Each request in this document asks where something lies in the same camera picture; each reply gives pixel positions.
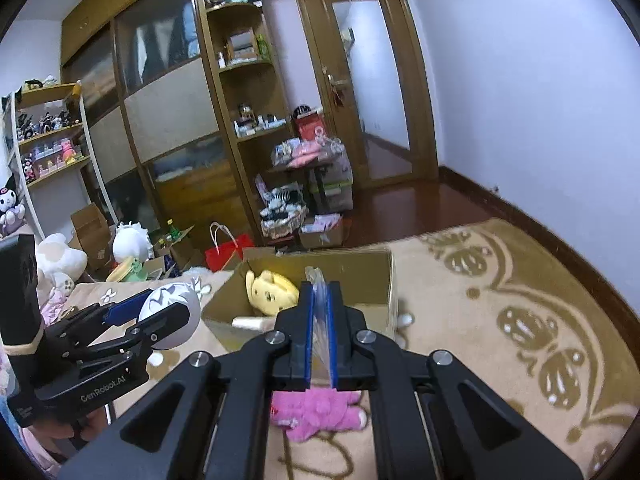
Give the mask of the person's left hand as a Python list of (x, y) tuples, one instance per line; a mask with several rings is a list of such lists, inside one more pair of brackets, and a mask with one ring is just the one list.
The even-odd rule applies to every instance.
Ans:
[[(96, 438), (107, 427), (104, 408), (99, 408), (84, 417), (80, 423), (79, 437), (89, 442)], [(76, 430), (70, 424), (62, 424), (54, 419), (43, 419), (35, 422), (29, 430), (40, 441), (66, 440), (75, 437)]]

